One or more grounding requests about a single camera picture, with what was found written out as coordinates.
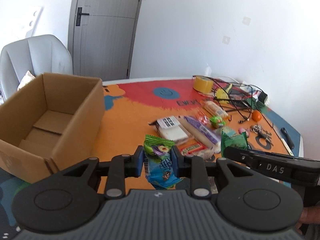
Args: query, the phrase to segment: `orange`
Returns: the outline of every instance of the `orange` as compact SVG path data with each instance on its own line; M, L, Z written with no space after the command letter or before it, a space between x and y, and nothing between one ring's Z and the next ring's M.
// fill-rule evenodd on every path
M252 112L252 120L259 122L262 119L262 114L258 110Z

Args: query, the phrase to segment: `door frame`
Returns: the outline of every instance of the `door frame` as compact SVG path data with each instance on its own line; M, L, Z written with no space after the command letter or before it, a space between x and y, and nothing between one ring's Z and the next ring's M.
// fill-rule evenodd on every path
M133 46L134 46L134 40L135 40L135 36L136 36L136 29L137 29L137 23L138 23L138 17L139 17L139 13L140 13L141 3L142 3L142 0L139 0L135 19L134 19L134 24L133 24L133 31L132 31L132 38L131 38L131 45L130 45L130 52L129 52L129 61L128 61L128 68L127 68L127 79L130 76ZM70 52L70 55L72 58L72 64L74 62L74 60L73 60L73 54L74 54L73 53L73 44L74 44L74 37L75 37L74 34L75 34L75 26L76 26L77 5L78 5L78 0L71 0L69 29L68 29L68 51ZM80 75L80 66L75 66L73 64L73 74Z

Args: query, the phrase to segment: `yellow tape roll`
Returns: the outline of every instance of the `yellow tape roll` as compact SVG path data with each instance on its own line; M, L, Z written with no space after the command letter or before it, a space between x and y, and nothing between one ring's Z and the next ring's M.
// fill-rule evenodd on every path
M206 77L195 76L193 88L200 93L209 94L213 87L213 80Z

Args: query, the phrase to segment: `keys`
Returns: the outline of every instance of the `keys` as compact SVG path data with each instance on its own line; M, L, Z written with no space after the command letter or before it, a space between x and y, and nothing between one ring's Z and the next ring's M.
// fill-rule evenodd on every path
M261 138L264 138L268 143L270 143L273 146L273 144L272 144L271 140L268 138L268 136L265 135L264 133L262 133L262 126L261 125L256 124L256 125L250 126L250 131L258 134Z

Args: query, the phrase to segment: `black round pad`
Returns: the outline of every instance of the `black round pad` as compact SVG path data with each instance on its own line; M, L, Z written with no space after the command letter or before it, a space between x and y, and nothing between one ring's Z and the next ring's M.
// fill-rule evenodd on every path
M49 177L19 192L12 202L17 222L34 232L57 233L78 228L99 208L98 194L78 178Z
M280 204L277 193L266 189L254 189L244 194L244 202L256 210L272 210Z
M295 225L303 208L297 192L260 174L234 178L219 192L216 205L232 224L260 232Z
M66 208L72 202L72 195L62 189L48 189L40 192L35 197L35 204L38 208L48 211Z

